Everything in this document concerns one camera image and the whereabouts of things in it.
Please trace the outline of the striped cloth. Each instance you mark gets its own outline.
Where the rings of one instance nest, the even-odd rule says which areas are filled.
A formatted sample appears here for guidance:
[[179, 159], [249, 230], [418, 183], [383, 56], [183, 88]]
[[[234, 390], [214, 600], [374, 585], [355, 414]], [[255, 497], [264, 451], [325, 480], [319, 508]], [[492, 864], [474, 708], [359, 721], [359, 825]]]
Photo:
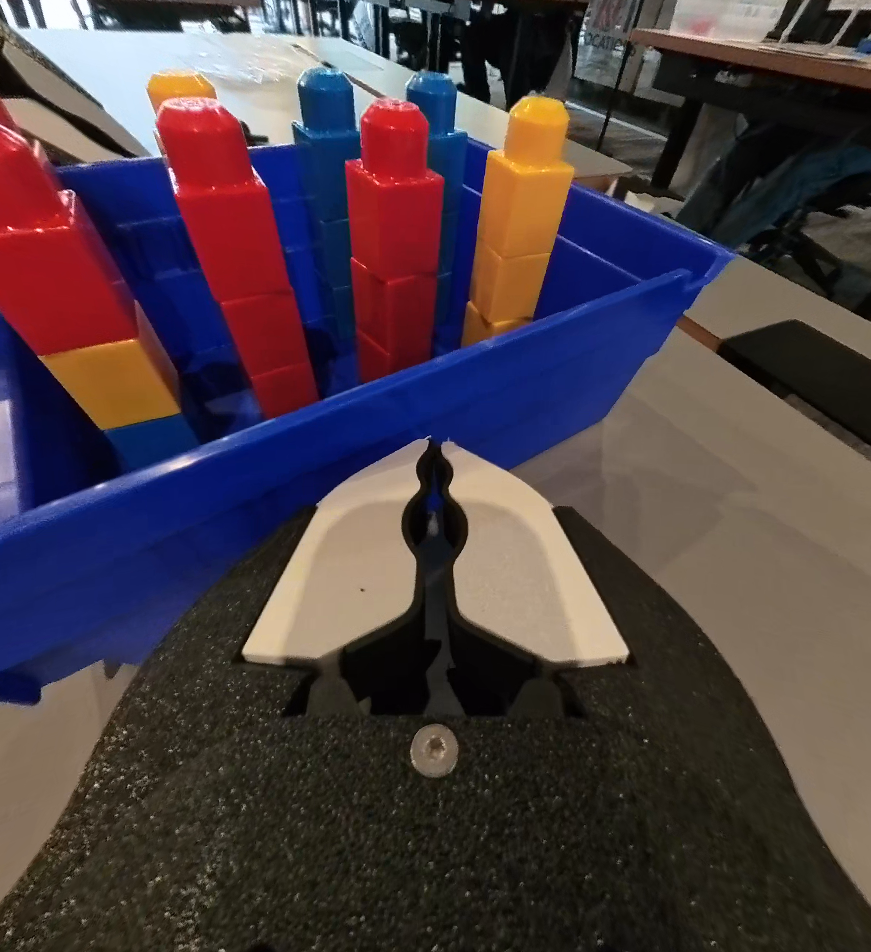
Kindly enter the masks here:
[[606, 195], [644, 213], [671, 219], [682, 205], [680, 199], [656, 194], [649, 183], [636, 176], [618, 177], [608, 186]]

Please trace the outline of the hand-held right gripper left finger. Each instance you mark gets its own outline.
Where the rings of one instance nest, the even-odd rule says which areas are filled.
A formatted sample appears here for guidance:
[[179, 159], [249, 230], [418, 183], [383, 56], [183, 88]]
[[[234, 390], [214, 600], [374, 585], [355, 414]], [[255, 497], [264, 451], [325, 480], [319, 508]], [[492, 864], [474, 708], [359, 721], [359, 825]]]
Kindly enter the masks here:
[[315, 506], [241, 650], [247, 662], [310, 664], [404, 616], [416, 597], [410, 509], [425, 499], [414, 440], [340, 482]]

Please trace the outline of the yellow mega block stack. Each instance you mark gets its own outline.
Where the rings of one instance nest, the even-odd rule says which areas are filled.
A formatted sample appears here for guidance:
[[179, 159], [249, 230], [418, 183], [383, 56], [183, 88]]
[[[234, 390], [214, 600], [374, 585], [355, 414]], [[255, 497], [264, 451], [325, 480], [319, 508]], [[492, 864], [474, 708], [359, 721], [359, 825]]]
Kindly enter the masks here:
[[569, 113], [529, 95], [511, 109], [502, 149], [489, 152], [461, 347], [534, 318], [573, 180], [563, 159]]
[[163, 160], [167, 159], [162, 130], [172, 133], [172, 155], [198, 144], [214, 129], [208, 122], [215, 112], [206, 102], [217, 102], [216, 89], [203, 74], [191, 70], [155, 73], [147, 84], [147, 94], [156, 115], [154, 136]]

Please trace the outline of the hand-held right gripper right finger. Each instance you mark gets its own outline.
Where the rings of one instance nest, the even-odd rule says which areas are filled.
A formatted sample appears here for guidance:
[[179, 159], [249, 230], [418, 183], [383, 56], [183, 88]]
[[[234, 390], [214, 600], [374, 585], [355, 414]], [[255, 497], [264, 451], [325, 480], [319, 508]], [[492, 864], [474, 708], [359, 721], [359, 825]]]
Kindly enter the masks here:
[[441, 449], [463, 517], [453, 563], [461, 619], [553, 665], [627, 662], [630, 649], [548, 500], [462, 446]]

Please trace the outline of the black mat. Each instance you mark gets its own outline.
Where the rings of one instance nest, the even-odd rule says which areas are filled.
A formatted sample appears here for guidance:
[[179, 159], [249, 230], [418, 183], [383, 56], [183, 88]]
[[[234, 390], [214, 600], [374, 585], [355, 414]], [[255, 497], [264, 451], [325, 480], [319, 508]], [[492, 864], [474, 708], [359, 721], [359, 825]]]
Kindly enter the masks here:
[[792, 395], [871, 447], [871, 359], [798, 320], [721, 341], [718, 354], [778, 396]]

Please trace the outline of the blue jacket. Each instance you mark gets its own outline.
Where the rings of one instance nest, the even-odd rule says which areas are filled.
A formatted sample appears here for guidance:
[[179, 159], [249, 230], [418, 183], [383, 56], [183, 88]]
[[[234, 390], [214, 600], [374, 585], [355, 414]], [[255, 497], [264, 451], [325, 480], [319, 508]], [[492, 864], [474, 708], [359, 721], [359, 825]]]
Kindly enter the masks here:
[[871, 149], [778, 125], [749, 127], [693, 186], [675, 221], [736, 250], [834, 185], [871, 174]]

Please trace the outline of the wooden desk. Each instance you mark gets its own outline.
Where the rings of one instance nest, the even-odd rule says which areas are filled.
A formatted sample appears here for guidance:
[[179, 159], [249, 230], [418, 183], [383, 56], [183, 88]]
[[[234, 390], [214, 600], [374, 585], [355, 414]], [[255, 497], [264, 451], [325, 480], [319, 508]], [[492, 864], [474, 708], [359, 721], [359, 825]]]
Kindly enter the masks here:
[[696, 37], [669, 30], [632, 30], [631, 41], [662, 54], [682, 54], [704, 61], [871, 91], [871, 60], [827, 54], [818, 48], [777, 43], [752, 44]]

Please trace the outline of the blue plastic bin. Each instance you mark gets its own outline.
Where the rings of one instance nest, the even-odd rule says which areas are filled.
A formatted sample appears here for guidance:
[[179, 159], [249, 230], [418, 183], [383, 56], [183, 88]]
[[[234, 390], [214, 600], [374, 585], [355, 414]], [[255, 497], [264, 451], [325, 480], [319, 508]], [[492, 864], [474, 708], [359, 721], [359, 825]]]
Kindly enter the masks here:
[[505, 469], [600, 422], [734, 254], [573, 185], [535, 319], [510, 338], [359, 383], [321, 306], [300, 162], [250, 149], [312, 335], [315, 407], [261, 422], [159, 158], [60, 169], [217, 439], [105, 481], [108, 442], [0, 315], [0, 702], [107, 660], [140, 664], [203, 592], [339, 482], [416, 438]]

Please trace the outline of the clear plastic wrap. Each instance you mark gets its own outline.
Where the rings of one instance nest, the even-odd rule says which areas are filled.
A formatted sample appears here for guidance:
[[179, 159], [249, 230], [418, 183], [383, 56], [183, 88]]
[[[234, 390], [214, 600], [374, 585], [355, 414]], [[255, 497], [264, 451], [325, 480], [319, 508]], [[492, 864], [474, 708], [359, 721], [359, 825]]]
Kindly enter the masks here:
[[193, 68], [213, 81], [263, 86], [296, 82], [317, 65], [305, 51], [270, 35], [186, 33], [180, 65]]

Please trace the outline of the multicoloured mega block tower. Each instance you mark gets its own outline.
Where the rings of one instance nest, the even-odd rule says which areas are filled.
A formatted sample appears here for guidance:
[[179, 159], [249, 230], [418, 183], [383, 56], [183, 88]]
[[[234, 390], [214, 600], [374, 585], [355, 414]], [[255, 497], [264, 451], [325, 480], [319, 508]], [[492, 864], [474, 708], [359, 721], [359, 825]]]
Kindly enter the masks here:
[[0, 315], [123, 471], [200, 445], [177, 370], [78, 196], [1, 124]]

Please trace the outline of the blue mega block stack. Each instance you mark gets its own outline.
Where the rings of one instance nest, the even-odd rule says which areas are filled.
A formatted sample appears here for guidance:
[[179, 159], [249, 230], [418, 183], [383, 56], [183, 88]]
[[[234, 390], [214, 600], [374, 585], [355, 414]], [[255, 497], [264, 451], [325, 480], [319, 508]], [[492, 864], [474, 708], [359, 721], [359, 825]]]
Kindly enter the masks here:
[[457, 89], [446, 74], [427, 70], [416, 73], [406, 83], [406, 101], [416, 105], [429, 124], [428, 167], [444, 181], [432, 332], [432, 356], [440, 356], [451, 348], [450, 298], [467, 136], [456, 128]]
[[319, 382], [325, 396], [334, 396], [358, 384], [346, 162], [359, 157], [360, 137], [353, 88], [341, 71], [308, 68], [297, 94], [300, 120], [291, 130], [322, 312], [314, 339]]

